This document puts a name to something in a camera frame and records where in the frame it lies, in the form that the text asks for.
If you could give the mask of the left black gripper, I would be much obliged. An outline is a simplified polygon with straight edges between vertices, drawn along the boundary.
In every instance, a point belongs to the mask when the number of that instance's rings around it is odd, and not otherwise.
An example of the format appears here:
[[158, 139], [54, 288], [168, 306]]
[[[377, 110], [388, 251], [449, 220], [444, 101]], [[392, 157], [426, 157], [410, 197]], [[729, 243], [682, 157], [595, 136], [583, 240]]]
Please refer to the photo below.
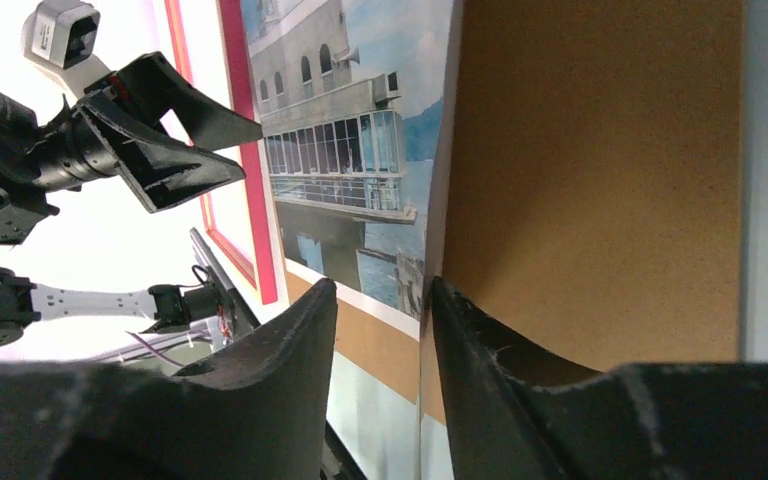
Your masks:
[[[86, 93], [96, 90], [107, 90], [113, 100], [101, 92], [89, 94], [66, 104], [40, 128], [29, 151], [34, 188], [78, 190], [88, 182], [121, 177], [143, 207], [157, 213], [243, 180], [239, 164], [211, 151], [263, 137], [259, 123], [197, 90], [159, 51], [85, 88]], [[156, 131], [168, 111], [197, 147]]]

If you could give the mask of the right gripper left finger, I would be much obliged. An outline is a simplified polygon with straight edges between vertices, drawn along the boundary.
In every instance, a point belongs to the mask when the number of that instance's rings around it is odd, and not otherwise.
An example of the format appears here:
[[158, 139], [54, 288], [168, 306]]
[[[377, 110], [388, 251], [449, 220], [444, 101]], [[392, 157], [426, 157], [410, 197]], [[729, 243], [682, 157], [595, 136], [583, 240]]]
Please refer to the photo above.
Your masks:
[[0, 479], [316, 479], [336, 286], [167, 376], [0, 363]]

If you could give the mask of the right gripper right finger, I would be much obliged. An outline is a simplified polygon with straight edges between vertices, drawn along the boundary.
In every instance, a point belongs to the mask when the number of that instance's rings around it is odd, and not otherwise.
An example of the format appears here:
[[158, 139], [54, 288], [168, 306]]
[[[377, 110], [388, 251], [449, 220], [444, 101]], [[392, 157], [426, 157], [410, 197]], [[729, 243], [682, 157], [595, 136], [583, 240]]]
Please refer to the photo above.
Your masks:
[[768, 479], [768, 363], [599, 372], [442, 278], [431, 320], [458, 479]]

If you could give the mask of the orange wooden picture frame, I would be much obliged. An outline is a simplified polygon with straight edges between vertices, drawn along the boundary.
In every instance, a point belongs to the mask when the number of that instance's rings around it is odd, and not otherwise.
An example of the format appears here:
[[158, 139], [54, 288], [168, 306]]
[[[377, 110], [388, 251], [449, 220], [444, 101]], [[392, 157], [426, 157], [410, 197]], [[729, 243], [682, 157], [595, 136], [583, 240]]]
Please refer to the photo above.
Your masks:
[[[179, 73], [221, 105], [256, 120], [242, 7], [238, 1], [165, 1], [172, 55]], [[279, 305], [283, 264], [274, 208], [266, 186], [263, 143], [222, 150], [246, 178], [201, 197], [206, 235], [230, 264], [232, 280], [257, 307]]]

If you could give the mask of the building and sky photo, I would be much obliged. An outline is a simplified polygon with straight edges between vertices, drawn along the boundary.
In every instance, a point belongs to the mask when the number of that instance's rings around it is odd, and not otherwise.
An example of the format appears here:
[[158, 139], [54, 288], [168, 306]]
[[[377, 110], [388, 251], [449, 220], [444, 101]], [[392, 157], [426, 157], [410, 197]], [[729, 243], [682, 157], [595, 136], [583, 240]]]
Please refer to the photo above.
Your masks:
[[245, 1], [285, 257], [421, 312], [450, 1]]

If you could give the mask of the brown backing board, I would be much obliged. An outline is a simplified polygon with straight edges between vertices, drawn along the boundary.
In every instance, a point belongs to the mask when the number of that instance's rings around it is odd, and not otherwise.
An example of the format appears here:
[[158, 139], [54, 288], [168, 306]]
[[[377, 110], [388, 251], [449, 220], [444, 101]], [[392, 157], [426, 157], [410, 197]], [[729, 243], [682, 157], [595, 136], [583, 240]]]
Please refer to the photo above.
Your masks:
[[365, 67], [444, 105], [427, 252], [597, 370], [737, 358], [738, 1], [352, 1]]

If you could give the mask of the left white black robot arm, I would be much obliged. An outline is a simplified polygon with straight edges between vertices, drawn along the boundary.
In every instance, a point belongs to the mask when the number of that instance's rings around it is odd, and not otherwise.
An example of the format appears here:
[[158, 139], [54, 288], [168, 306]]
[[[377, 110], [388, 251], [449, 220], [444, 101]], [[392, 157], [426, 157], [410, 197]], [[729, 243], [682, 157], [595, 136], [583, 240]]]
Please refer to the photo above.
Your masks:
[[242, 180], [223, 151], [261, 137], [159, 52], [92, 81], [43, 125], [0, 93], [0, 255], [58, 214], [50, 193], [118, 177], [147, 212], [163, 212]]

